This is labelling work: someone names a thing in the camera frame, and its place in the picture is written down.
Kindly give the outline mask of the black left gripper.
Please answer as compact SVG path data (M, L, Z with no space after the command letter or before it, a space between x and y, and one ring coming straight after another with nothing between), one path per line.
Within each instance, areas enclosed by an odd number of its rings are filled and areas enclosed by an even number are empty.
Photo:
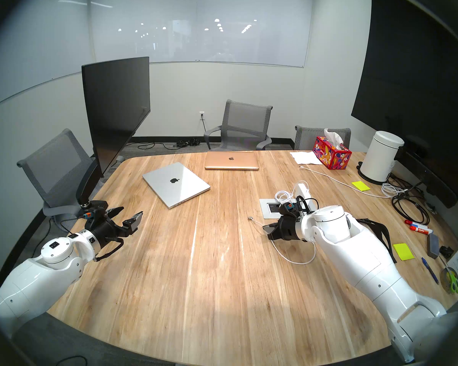
M122 247L124 243L123 238L137 231L142 220L143 212L139 212L131 218L124 220L122 226L116 225L111 220L123 209L123 206L111 208L109 209L109 217L93 219L93 235L97 239L100 248L104 248L110 242L117 242Z

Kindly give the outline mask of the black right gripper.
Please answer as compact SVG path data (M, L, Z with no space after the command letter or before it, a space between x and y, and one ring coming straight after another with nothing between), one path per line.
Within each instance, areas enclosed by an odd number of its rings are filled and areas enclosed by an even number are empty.
M270 223L263 226L263 230L268 232L267 236L270 240L300 240L297 234L296 225L300 223L300 214L285 214L281 215L278 222Z

